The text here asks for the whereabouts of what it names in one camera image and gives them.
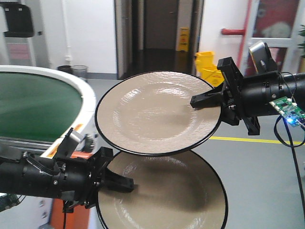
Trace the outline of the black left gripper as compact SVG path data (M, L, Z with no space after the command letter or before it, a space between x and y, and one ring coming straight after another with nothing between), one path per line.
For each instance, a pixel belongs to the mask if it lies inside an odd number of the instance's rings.
M132 192L134 181L109 170L107 165L113 160L113 150L101 147L88 159L57 158L61 166L58 180L59 193L56 198L63 200L63 212L73 212L78 205L90 209L96 206L98 186L102 184L117 192Z

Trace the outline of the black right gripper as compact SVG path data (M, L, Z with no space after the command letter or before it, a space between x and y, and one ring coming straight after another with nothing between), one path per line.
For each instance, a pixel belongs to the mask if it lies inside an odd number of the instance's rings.
M205 93L192 96L192 108L222 107L221 119L232 126L243 120L248 135L259 135L260 124L256 116L247 116L242 101L243 75L232 57L220 59L217 69L221 71L225 81L222 87L213 88Z

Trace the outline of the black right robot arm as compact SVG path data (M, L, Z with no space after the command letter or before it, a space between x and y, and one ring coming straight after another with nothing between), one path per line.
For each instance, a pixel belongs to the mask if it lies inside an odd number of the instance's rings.
M258 117L276 115L270 101L281 97L294 97L301 109L305 108L305 74L284 75L271 71L243 77L232 57L220 59L217 69L224 82L202 94L194 95L193 108L221 108L220 121L236 126L243 120L249 135L258 135Z

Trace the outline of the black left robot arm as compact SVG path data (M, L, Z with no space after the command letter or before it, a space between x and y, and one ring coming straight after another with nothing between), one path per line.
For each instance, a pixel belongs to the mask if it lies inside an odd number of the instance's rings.
M107 166L113 151L101 147L88 159L55 156L44 158L4 144L0 145L0 191L7 194L56 198L63 201L63 212L72 213L81 205L97 205L102 187L128 193L133 179L123 177Z

